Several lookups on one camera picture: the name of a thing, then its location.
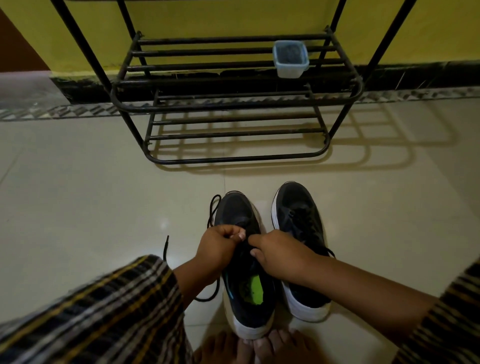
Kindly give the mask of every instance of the plastic container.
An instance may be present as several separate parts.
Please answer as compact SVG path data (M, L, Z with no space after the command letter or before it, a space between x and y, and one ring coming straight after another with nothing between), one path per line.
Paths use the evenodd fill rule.
M307 47L299 40L277 40L273 45L273 62L280 78L299 78L308 68Z

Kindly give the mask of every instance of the black sneaker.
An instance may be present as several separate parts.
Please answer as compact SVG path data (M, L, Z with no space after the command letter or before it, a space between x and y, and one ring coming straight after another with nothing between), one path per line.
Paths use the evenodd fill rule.
M214 225L222 224L241 226L247 235L222 272L227 320L239 338L259 339L272 327L276 300L273 278L250 255L253 247L247 242L250 235L261 233L258 212L244 194L230 191L215 213Z
M296 182L284 183L272 203L272 222L275 229L289 233L315 253L334 256L325 246L322 220L312 196ZM309 288L282 282L288 310L303 321L318 322L330 311L331 300Z

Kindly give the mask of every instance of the black shoelace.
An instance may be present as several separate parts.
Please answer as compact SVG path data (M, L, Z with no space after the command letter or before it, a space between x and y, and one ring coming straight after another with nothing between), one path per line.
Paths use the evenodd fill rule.
M331 254L335 258L335 254L328 249L326 246L319 246L318 236L316 235L317 231L313 226L313 221L307 210L303 208L297 208L289 213L293 223L297 226L301 233L300 238L306 242L306 245L312 249L315 247L316 250L323 250L327 254Z
M213 204L214 204L215 199L217 197L218 197L218 202L217 202L215 208L213 208ZM213 215L215 214L216 210L218 209L218 204L220 204L221 200L222 200L222 196L220 196L219 194L216 194L215 196L213 196L212 200L210 201L210 216L208 217L208 221L207 221L207 229L213 226L213 222L212 222ZM167 261L167 249L168 249L168 239L169 238L170 238L170 235L167 235L167 240L165 241L165 246L163 248L163 261L164 262ZM209 302L216 297L219 290L220 290L220 277L216 280L215 292L213 292L213 294L210 297L208 297L208 298L197 298L196 297L196 298L194 298L194 300L196 300L198 302Z

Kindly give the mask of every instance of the forearm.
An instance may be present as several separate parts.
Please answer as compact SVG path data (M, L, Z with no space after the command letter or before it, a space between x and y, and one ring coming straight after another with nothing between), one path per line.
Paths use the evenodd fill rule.
M214 272L198 258L193 258L173 270L180 292L183 295L183 308L209 284L215 281Z
M336 259L316 255L301 284L358 315L400 345L437 298Z

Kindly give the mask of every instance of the shoe insole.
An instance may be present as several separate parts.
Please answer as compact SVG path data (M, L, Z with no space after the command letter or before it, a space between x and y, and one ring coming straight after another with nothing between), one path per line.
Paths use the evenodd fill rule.
M264 289L259 275L251 276L240 283L240 296L251 304L258 305L264 302Z

